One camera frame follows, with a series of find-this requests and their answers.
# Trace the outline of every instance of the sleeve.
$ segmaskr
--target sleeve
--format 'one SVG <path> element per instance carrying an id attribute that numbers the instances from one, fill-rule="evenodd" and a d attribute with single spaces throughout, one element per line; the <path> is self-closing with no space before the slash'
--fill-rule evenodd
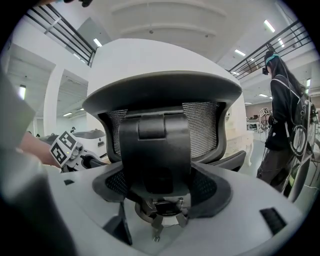
<path id="1" fill-rule="evenodd" d="M 270 84 L 272 95 L 272 116 L 278 122 L 285 122 L 289 114 L 287 90 L 283 84 L 272 80 Z"/>

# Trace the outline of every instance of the black mesh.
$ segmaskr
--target black mesh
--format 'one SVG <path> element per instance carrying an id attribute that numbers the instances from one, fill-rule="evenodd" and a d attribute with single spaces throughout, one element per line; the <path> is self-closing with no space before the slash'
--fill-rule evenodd
<path id="1" fill-rule="evenodd" d="M 125 174 L 123 170 L 107 178 L 105 180 L 105 185 L 108 189 L 120 195 L 126 196 L 128 193 L 128 186 L 126 184 Z"/>
<path id="2" fill-rule="evenodd" d="M 217 146 L 217 102 L 183 103 L 183 112 L 188 119 L 191 157 L 196 158 L 214 150 Z M 111 121 L 110 130 L 113 137 L 113 148 L 116 154 L 121 155 L 119 143 L 119 125 L 125 118 L 127 109 L 107 112 Z"/>
<path id="3" fill-rule="evenodd" d="M 211 198 L 217 191 L 217 184 L 206 175 L 196 171 L 189 190 L 191 204 L 195 206 Z"/>

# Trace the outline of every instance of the black jacket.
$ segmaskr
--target black jacket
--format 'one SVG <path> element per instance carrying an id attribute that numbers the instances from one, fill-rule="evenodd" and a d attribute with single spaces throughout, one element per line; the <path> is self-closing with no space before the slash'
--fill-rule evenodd
<path id="1" fill-rule="evenodd" d="M 276 75 L 270 84 L 272 94 L 272 124 L 265 142 L 270 150 L 280 151 L 290 147 L 288 136 L 293 129 L 296 107 L 300 99 L 298 92 L 283 75 Z"/>

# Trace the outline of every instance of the fluorescent light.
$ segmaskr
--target fluorescent light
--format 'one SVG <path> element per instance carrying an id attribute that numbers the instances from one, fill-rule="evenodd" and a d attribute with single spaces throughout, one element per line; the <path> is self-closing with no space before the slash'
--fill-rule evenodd
<path id="1" fill-rule="evenodd" d="M 285 47 L 284 42 L 282 42 L 281 38 L 279 38 L 278 41 L 279 41 L 282 48 Z"/>
<path id="2" fill-rule="evenodd" d="M 246 54 L 245 53 L 243 53 L 242 51 L 239 51 L 239 50 L 235 50 L 235 52 L 237 53 L 237 54 L 240 54 L 240 55 L 242 55 L 242 56 L 246 56 Z"/>
<path id="3" fill-rule="evenodd" d="M 98 39 L 93 39 L 93 41 L 95 42 L 95 44 L 98 46 L 98 47 L 101 47 L 102 46 L 102 44 L 99 42 L 99 40 Z"/>
<path id="4" fill-rule="evenodd" d="M 276 31 L 276 30 L 274 29 L 274 27 L 271 26 L 271 24 L 269 23 L 269 21 L 265 20 L 265 21 L 264 21 L 264 24 L 266 24 L 266 25 L 268 26 L 268 28 L 271 30 L 272 33 Z"/>
<path id="5" fill-rule="evenodd" d="M 77 59 L 79 59 L 80 60 L 80 57 L 77 55 L 77 54 L 73 54 L 73 56 L 76 56 L 77 57 Z"/>
<path id="6" fill-rule="evenodd" d="M 26 95 L 26 86 L 25 85 L 20 85 L 20 88 L 19 88 L 19 95 L 21 97 L 21 99 L 25 99 L 25 95 Z"/>

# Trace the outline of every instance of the railing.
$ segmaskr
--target railing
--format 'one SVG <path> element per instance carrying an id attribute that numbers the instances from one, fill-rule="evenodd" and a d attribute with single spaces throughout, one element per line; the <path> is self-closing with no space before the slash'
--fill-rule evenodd
<path id="1" fill-rule="evenodd" d="M 244 58 L 231 68 L 229 72 L 240 80 L 264 67 L 265 54 L 267 51 L 274 49 L 280 57 L 283 57 L 310 42 L 311 39 L 306 29 L 297 20 Z"/>
<path id="2" fill-rule="evenodd" d="M 75 57 L 91 66 L 96 50 L 51 4 L 31 8 L 26 16 L 45 34 L 52 35 Z"/>

